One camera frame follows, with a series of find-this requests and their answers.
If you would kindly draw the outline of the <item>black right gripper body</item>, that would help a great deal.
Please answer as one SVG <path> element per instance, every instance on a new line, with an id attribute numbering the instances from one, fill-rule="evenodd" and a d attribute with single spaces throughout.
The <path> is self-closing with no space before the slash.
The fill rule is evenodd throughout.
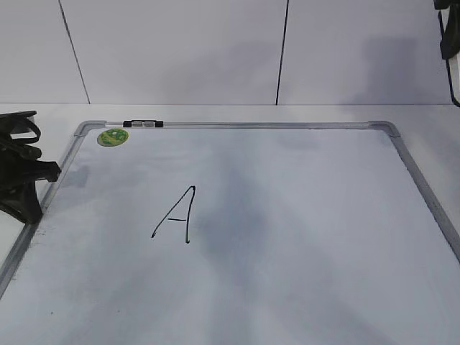
<path id="1" fill-rule="evenodd" d="M 436 10 L 448 9 L 452 4 L 458 4 L 459 0 L 434 0 L 434 8 Z"/>

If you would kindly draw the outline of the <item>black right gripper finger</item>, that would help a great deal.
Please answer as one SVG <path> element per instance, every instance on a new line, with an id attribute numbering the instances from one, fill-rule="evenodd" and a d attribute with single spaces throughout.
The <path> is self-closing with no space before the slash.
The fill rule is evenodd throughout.
<path id="1" fill-rule="evenodd" d="M 459 7 L 451 6 L 448 13 L 446 28 L 441 40 L 441 56 L 450 60 L 459 53 Z"/>

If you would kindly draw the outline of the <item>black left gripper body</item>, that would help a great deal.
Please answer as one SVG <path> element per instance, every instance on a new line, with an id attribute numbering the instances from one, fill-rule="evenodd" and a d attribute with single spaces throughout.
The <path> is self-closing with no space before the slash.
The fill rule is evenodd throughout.
<path id="1" fill-rule="evenodd" d="M 36 111 L 18 111 L 1 115 L 1 186 L 14 187 L 46 180 L 53 183 L 60 176 L 54 161 L 41 161 L 42 150 L 34 144 L 41 131 L 32 121 Z"/>

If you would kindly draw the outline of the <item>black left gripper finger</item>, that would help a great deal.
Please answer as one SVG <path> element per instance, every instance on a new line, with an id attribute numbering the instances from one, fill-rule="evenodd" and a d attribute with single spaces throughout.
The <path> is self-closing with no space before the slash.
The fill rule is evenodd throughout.
<path id="1" fill-rule="evenodd" d="M 23 224 L 36 224 L 42 218 L 35 183 L 25 183 L 1 191 L 1 211 Z"/>

